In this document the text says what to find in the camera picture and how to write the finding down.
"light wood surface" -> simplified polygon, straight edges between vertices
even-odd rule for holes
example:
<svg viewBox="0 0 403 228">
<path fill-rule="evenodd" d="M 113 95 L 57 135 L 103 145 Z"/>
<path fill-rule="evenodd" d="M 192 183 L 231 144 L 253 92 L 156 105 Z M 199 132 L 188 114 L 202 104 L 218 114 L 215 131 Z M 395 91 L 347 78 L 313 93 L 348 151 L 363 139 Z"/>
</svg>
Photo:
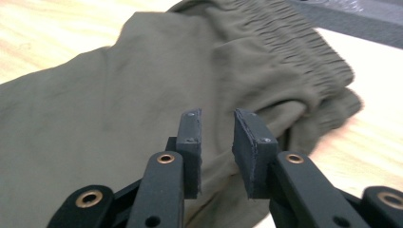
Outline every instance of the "light wood surface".
<svg viewBox="0 0 403 228">
<path fill-rule="evenodd" d="M 2 0 L 0 83 L 111 46 L 136 10 L 164 11 L 177 2 Z M 358 197 L 372 185 L 403 191 L 403 50 L 318 31 L 354 68 L 350 88 L 365 107 L 323 137 L 311 158 L 334 186 Z"/>
</svg>

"olive green fabric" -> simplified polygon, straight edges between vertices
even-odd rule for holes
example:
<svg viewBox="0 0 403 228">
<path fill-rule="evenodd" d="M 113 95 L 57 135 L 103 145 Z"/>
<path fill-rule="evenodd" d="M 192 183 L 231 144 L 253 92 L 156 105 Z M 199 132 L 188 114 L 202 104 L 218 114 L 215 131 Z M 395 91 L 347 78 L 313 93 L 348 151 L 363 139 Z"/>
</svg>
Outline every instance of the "olive green fabric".
<svg viewBox="0 0 403 228">
<path fill-rule="evenodd" d="M 231 153 L 234 109 L 309 153 L 360 108 L 352 80 L 279 0 L 136 12 L 114 46 L 0 85 L 0 224 L 44 227 L 73 191 L 136 181 L 181 113 L 200 107 L 202 195 L 186 202 L 186 227 L 252 227 L 268 201 L 247 200 Z"/>
</svg>

